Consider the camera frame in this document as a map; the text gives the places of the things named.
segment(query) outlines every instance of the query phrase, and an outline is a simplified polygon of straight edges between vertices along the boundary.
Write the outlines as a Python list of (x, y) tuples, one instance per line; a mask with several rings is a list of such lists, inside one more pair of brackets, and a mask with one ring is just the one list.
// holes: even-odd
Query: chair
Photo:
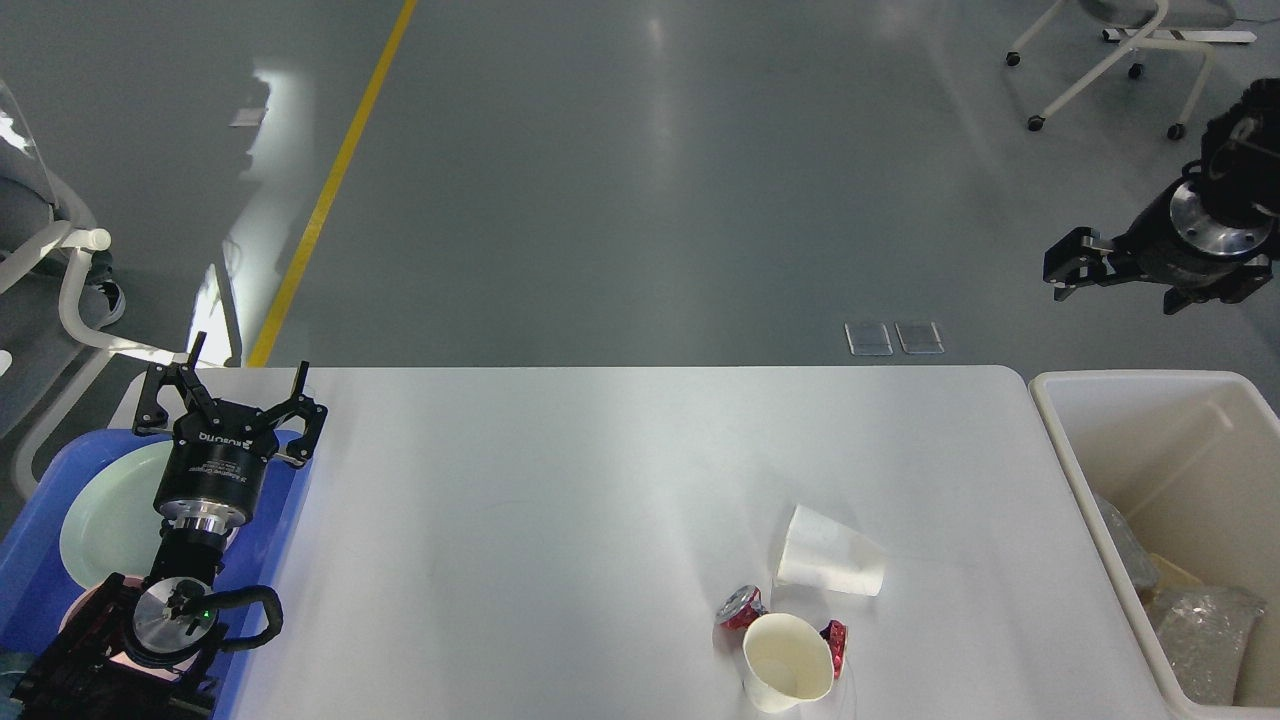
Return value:
[[(1019, 51), (1044, 28), (1046, 24), (1062, 9), (1068, 0), (1056, 0), (1053, 6), (1044, 12), (1032, 27), (1019, 37), (1009, 53), (1005, 63), (1010, 67), (1021, 61)], [(1187, 135), (1187, 120), (1190, 118), (1196, 101), (1199, 100), (1201, 91), (1204, 90), (1204, 81), (1213, 68), (1213, 46), (1207, 42), (1193, 42), (1181, 37), (1179, 31), (1206, 31), (1221, 29), (1235, 22), (1235, 12), (1226, 0), (1079, 0), (1080, 8), (1094, 19), (1108, 28), (1135, 29), (1130, 37), (1120, 42), (1110, 55), (1093, 67), (1084, 77), (1075, 81), (1066, 92), (1057, 100), (1048, 104), (1038, 115), (1027, 119), (1027, 129), (1032, 132), (1044, 127), (1044, 122), (1062, 109), (1073, 97), (1080, 94), (1091, 82), (1098, 78), (1111, 65), (1116, 64), (1130, 50), (1151, 47), (1156, 50), (1174, 50), (1179, 53), (1199, 53), (1202, 55), (1199, 74), (1192, 86), (1192, 92), (1183, 105), (1183, 111), (1178, 120), (1169, 127), (1166, 136), (1169, 140), (1181, 140)], [(1171, 31), (1170, 38), (1152, 37), (1156, 29)], [(1129, 68), (1129, 77), (1138, 79), (1142, 76), (1143, 65), (1134, 63)]]

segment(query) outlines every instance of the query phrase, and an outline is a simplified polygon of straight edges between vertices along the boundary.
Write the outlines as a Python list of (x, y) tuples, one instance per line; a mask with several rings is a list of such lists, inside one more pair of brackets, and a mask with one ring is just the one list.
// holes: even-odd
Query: white plate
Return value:
[(151, 503), (173, 441), (134, 450), (104, 468), (67, 511), (58, 548), (67, 573), (92, 588), (111, 573), (146, 577), (160, 550), (160, 515)]

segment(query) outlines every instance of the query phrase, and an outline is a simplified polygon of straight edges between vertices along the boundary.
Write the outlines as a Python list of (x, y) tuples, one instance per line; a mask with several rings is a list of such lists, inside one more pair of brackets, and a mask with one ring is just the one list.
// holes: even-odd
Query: plastic bin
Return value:
[[(1280, 720), (1280, 420), (1234, 373), (1108, 370), (1032, 380), (1071, 491), (1170, 708), (1184, 717)], [(1206, 584), (1267, 601), (1236, 706), (1192, 702), (1147, 621), (1091, 488), (1138, 539)]]
[[(298, 433), (278, 430), (276, 437), (284, 445)], [(36, 493), (0, 543), (0, 647), (37, 655), (49, 647), (58, 635), (63, 614), (83, 592), (63, 566), (58, 547), (67, 510), (101, 469), (132, 450), (161, 439), (166, 438), (140, 438), (120, 429), (93, 430), (69, 442), (54, 457)], [(310, 464), (294, 469), (273, 460), (268, 465), (255, 519), (241, 529), (236, 543), (228, 548), (227, 569), (214, 582), (214, 589), (271, 583), (306, 498), (310, 471)], [(252, 634), (264, 623), (257, 605), (224, 611), (219, 620), (230, 626), (230, 637)], [(291, 632), (288, 624), (284, 632)], [(209, 671), (211, 678), (220, 680), (215, 688), (214, 720), (232, 716), (251, 652), (218, 653)]]

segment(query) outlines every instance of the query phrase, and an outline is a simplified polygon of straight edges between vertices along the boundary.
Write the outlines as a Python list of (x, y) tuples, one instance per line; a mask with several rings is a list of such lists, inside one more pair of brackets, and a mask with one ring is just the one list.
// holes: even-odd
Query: blue tray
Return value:
[[(298, 433), (280, 430), (276, 437), (283, 446)], [(54, 641), (63, 615), (84, 592), (63, 568), (58, 550), (68, 509), (104, 468), (142, 446), (165, 439), (166, 436), (137, 437), (129, 430), (95, 430), (69, 442), (54, 457), (36, 495), (0, 543), (0, 647), (38, 655)], [(310, 469), (310, 465), (294, 469), (280, 460), (268, 465), (253, 521), (241, 528), (227, 551), (223, 560), (227, 569), (214, 580), (214, 589), (271, 584), (306, 498)], [(288, 607), (284, 610), (288, 616)], [(261, 618), (257, 605), (219, 615), (230, 626), (228, 637), (256, 633)], [(219, 679), (212, 691), (218, 697), (215, 720), (230, 717), (251, 652), (218, 653), (209, 671), (210, 678)]]

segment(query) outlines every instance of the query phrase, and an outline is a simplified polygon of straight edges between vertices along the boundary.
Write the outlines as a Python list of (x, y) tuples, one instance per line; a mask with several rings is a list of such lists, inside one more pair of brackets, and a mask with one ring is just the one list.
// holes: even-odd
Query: white table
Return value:
[[(292, 370), (201, 378), (268, 406)], [(849, 625), (832, 694), (778, 717), (1169, 717), (1007, 369), (314, 369), (308, 388), (330, 418), (284, 633), (237, 717), (754, 717), (713, 626), (744, 583)], [(796, 503), (887, 550), (878, 597), (769, 598)]]

